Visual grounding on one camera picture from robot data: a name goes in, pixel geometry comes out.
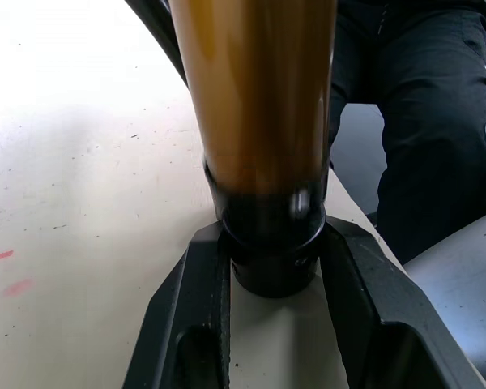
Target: gray surface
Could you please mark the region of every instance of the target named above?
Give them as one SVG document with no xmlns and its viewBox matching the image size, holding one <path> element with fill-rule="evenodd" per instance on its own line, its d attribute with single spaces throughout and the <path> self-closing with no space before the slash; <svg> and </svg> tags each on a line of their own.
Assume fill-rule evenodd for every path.
<svg viewBox="0 0 486 389">
<path fill-rule="evenodd" d="M 365 214 L 377 209 L 377 187 L 386 168 L 382 129 L 383 119 L 375 105 L 350 104 L 343 111 L 331 149 L 337 176 Z"/>
<path fill-rule="evenodd" d="M 428 249 L 405 269 L 486 378 L 486 216 Z"/>
</svg>

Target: white floor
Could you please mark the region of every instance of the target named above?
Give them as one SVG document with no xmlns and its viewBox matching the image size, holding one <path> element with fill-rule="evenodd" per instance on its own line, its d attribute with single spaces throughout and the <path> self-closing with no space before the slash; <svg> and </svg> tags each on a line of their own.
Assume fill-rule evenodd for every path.
<svg viewBox="0 0 486 389">
<path fill-rule="evenodd" d="M 334 175 L 327 208 L 373 230 Z M 189 93 L 130 8 L 0 2 L 0 389 L 120 387 L 214 220 Z M 320 287 L 272 304 L 234 285 L 232 388 L 346 387 Z"/>
</svg>

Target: person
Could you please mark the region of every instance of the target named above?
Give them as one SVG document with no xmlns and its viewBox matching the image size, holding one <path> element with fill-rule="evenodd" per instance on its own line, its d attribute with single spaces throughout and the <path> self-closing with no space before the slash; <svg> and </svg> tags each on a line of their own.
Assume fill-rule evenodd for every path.
<svg viewBox="0 0 486 389">
<path fill-rule="evenodd" d="M 406 263 L 486 207 L 486 1 L 340 0 L 331 142 L 364 96 L 385 121 L 377 229 Z"/>
</svg>

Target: black pants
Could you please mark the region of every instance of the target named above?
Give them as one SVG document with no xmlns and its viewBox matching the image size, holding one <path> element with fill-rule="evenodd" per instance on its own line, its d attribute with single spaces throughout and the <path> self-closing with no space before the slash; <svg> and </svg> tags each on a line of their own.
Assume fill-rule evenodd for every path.
<svg viewBox="0 0 486 389">
<path fill-rule="evenodd" d="M 387 162 L 377 228 L 402 263 L 486 205 L 485 27 L 481 8 L 453 1 L 339 2 L 331 141 L 346 103 L 377 104 Z"/>
</svg>

